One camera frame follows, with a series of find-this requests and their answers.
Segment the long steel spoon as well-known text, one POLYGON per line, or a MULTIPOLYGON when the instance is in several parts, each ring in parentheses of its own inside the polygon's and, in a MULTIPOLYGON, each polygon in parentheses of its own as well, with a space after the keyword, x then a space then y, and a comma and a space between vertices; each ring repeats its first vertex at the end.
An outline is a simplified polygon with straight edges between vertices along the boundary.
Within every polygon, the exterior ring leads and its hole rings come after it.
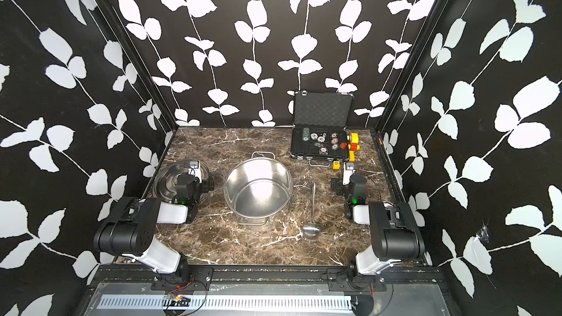
POLYGON ((310 221, 305 223, 302 228, 303 237, 307 240, 316 240, 321 234, 320 226, 315 222, 315 204, 316 204, 316 183, 312 187, 311 215, 310 221))

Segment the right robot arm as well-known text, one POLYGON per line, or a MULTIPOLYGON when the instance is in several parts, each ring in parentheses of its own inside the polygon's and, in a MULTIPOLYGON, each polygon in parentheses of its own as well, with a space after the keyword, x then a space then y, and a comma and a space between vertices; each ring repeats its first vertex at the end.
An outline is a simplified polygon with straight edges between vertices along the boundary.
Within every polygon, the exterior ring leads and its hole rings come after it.
POLYGON ((421 231, 407 203, 367 202, 367 178, 352 162, 341 165, 342 177, 331 179, 331 189, 344 197, 344 215, 351 222, 366 225, 370 246, 357 253, 349 268, 362 276, 379 275, 398 263, 418 260, 426 253, 421 231))

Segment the yellow red toy block figure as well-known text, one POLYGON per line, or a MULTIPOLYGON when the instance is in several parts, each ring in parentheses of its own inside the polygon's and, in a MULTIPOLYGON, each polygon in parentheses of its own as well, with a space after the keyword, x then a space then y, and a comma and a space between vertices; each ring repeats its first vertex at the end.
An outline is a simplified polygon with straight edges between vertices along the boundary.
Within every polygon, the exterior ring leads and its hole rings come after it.
POLYGON ((349 162, 355 162, 355 153, 360 150, 359 135, 357 133, 351 133, 348 139, 348 151, 349 151, 349 162))

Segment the black poker chip case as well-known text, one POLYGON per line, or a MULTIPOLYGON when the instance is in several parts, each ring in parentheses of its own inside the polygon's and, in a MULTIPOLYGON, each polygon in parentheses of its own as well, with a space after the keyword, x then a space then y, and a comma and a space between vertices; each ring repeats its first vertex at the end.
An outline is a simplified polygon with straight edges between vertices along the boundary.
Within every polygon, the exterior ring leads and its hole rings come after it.
POLYGON ((347 161, 346 132, 354 96, 337 92, 298 91, 294 95, 294 127, 291 156, 295 159, 347 161), (301 139, 304 127, 310 128, 310 141, 301 139))

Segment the blue green chip stack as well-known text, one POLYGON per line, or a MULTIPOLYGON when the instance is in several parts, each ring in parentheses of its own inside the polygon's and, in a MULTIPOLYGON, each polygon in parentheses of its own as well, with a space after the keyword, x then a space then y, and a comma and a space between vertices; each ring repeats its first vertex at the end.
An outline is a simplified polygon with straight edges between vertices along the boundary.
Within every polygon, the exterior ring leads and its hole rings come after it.
POLYGON ((302 134, 301 134, 301 139, 304 142, 308 142, 310 141, 310 128, 309 127, 304 127, 302 130, 302 134))

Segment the stainless steel pot lid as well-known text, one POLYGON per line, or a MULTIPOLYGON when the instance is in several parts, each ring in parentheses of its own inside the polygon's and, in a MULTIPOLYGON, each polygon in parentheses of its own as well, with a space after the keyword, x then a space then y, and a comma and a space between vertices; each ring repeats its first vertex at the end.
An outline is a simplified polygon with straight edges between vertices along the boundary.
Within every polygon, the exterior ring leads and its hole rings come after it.
MULTIPOLYGON (((172 198, 177 194, 177 186, 179 184, 179 177, 189 174, 189 161, 200 161, 198 159, 183 159, 173 162, 157 173, 154 183, 152 184, 152 196, 162 198, 164 201, 171 202, 172 198)), ((207 181, 211 177, 209 166, 201 162, 203 170, 203 181, 207 181)))

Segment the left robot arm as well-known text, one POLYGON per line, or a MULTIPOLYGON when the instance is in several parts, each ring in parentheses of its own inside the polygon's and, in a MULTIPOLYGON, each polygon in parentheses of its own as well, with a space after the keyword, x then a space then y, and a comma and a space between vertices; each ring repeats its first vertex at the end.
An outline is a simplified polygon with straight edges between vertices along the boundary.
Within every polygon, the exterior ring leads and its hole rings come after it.
POLYGON ((123 197, 110 210, 94 236, 95 249, 136 260, 161 275, 190 279, 186 258, 155 236, 157 225, 194 222, 201 198, 215 189, 215 179, 204 162, 186 159, 162 169, 152 196, 123 197))

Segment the perforated metal rail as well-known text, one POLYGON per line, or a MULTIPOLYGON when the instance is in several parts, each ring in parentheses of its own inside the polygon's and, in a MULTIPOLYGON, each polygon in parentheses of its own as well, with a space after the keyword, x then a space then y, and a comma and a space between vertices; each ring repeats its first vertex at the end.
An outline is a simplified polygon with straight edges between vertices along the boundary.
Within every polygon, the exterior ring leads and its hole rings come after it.
POLYGON ((177 300, 158 295, 103 295, 96 310, 220 310, 281 312, 350 312, 349 296, 180 296, 177 300))

